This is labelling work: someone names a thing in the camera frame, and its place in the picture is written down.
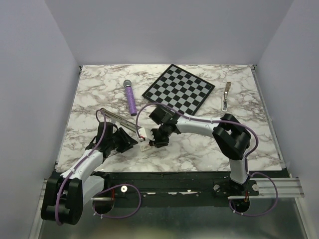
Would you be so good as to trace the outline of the grey black stapler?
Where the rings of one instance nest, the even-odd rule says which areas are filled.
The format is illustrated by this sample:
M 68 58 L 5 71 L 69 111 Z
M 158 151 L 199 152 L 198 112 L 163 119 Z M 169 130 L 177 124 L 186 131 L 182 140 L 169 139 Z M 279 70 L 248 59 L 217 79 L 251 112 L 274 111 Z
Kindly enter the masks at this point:
M 121 126 L 129 129 L 130 131 L 132 132 L 136 132 L 138 129 L 140 129 L 141 127 L 140 126 L 137 126 L 135 123 L 131 122 L 131 121 L 128 121 L 126 120 L 124 117 L 122 116 L 119 116 L 115 113 L 112 113 L 110 111 L 108 111 L 107 109 L 105 108 L 101 108 L 100 109 L 108 118 L 111 119 L 111 121 L 114 121 L 114 122 L 118 122 Z

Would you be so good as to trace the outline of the white stapler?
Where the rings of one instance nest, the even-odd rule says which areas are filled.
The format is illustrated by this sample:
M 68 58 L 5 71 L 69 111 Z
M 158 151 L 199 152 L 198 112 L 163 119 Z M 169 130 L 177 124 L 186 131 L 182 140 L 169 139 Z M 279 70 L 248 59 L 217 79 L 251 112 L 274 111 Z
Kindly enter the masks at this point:
M 226 86 L 224 88 L 224 92 L 221 98 L 221 110 L 223 112 L 227 112 L 227 108 L 228 108 L 228 95 L 229 95 L 229 91 L 231 88 L 231 82 L 227 82 Z

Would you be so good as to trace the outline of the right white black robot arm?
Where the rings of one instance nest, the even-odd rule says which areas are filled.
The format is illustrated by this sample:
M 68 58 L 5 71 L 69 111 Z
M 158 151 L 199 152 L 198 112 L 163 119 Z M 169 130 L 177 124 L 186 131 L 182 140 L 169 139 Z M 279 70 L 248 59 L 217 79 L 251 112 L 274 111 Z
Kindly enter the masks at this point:
M 149 117 L 159 125 L 159 128 L 151 130 L 154 137 L 152 146 L 167 146 L 172 133 L 193 133 L 215 139 L 221 152 L 229 159 L 230 191 L 241 195 L 247 190 L 248 166 L 244 154 L 250 146 L 251 134 L 232 114 L 209 119 L 156 107 Z

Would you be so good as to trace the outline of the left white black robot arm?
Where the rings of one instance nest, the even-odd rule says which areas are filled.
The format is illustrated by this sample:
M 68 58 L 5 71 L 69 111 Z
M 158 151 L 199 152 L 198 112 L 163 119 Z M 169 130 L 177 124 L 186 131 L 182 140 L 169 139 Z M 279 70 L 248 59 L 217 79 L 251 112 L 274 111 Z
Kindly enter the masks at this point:
M 94 195 L 100 197 L 110 193 L 111 185 L 93 171 L 115 150 L 123 153 L 138 142 L 123 128 L 111 122 L 101 122 L 97 135 L 85 148 L 84 154 L 67 171 L 53 172 L 46 183 L 41 218 L 55 221 L 58 225 L 78 223 L 84 205 Z

